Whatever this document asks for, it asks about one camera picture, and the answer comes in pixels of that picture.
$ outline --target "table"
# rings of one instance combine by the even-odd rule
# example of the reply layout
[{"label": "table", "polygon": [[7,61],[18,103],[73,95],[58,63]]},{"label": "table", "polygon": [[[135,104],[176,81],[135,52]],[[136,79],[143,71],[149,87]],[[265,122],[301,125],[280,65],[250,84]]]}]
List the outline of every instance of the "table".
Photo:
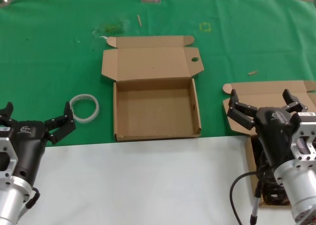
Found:
[{"label": "table", "polygon": [[[41,198],[19,225],[236,225],[229,189],[248,171],[244,136],[50,147],[35,182]],[[244,224],[250,179],[234,189]],[[258,225],[295,224],[290,209],[260,209]]]},{"label": "table", "polygon": [[[194,36],[205,68],[195,78],[204,137],[236,135],[223,84],[316,79],[316,11],[298,0],[17,0],[0,9],[0,23],[0,107],[12,101],[14,119],[56,117],[82,93],[100,103],[99,116],[58,145],[114,142],[113,82],[101,76],[109,46],[100,38],[112,34],[96,32],[108,25],[122,25],[113,35]],[[75,109],[86,117],[93,104]]]}]

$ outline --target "green tablecloth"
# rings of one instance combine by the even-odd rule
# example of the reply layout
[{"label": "green tablecloth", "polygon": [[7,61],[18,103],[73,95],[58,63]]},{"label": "green tablecloth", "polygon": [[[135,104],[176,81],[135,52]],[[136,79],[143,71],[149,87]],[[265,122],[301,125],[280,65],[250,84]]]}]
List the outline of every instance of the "green tablecloth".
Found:
[{"label": "green tablecloth", "polygon": [[[99,116],[59,145],[113,142],[113,82],[101,75],[109,47],[100,36],[192,35],[205,67],[196,76],[202,136],[232,135],[222,85],[315,79],[315,27],[313,3],[297,0],[17,0],[0,9],[0,107],[12,101],[12,118],[44,121],[73,96],[92,94]],[[93,104],[76,110],[87,116]]]}]

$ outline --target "debris on cloth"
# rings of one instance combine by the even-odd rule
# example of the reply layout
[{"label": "debris on cloth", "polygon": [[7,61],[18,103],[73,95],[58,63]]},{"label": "debris on cloth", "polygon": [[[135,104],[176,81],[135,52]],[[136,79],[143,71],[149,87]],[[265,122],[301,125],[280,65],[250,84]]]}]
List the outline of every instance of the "debris on cloth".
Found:
[{"label": "debris on cloth", "polygon": [[124,34],[124,24],[122,21],[115,24],[104,25],[100,28],[95,29],[92,34],[99,33],[101,35],[106,34],[107,36],[117,36]]},{"label": "debris on cloth", "polygon": [[140,20],[139,14],[137,15],[137,18],[138,18],[139,26],[142,27],[142,22],[141,22],[141,20]]},{"label": "debris on cloth", "polygon": [[257,74],[257,73],[258,73],[258,71],[253,71],[253,72],[248,73],[248,75],[254,75],[254,74]]}]

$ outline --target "bolt hole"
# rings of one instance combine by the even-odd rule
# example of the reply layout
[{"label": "bolt hole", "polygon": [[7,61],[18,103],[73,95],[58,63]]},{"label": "bolt hole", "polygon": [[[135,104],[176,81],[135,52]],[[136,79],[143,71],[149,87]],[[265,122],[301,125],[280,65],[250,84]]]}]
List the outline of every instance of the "bolt hole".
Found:
[{"label": "bolt hole", "polygon": [[23,177],[25,177],[25,176],[26,176],[25,171],[20,171],[20,175],[23,176]]},{"label": "bolt hole", "polygon": [[199,60],[199,58],[197,58],[197,57],[194,57],[191,59],[192,62],[198,62],[198,60]]}]

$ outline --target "cardboard box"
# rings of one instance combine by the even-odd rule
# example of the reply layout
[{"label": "cardboard box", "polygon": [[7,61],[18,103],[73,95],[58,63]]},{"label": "cardboard box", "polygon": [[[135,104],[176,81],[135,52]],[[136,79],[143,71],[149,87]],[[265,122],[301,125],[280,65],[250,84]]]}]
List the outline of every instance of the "cardboard box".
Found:
[{"label": "cardboard box", "polygon": [[[289,89],[291,94],[296,96],[301,103],[308,107],[309,112],[316,112],[316,93],[310,92],[316,90],[316,82],[314,81],[275,81],[275,82],[253,82],[253,83],[231,83],[224,84],[223,91],[230,94],[232,89],[235,89],[241,103],[255,106],[257,108],[270,106],[270,107],[283,107],[286,105],[282,93],[285,89]],[[223,101],[226,113],[228,112],[229,98]],[[230,127],[233,131],[249,135],[246,142],[246,158],[248,162],[249,171],[255,171],[256,163],[253,153],[252,141],[256,138],[256,132],[247,130],[231,118],[228,118]],[[251,185],[254,192],[258,179],[256,176],[251,176]],[[260,207],[269,207],[261,198]]]},{"label": "cardboard box", "polygon": [[109,37],[102,75],[114,83],[116,141],[199,137],[192,76],[204,70],[192,36]]}]

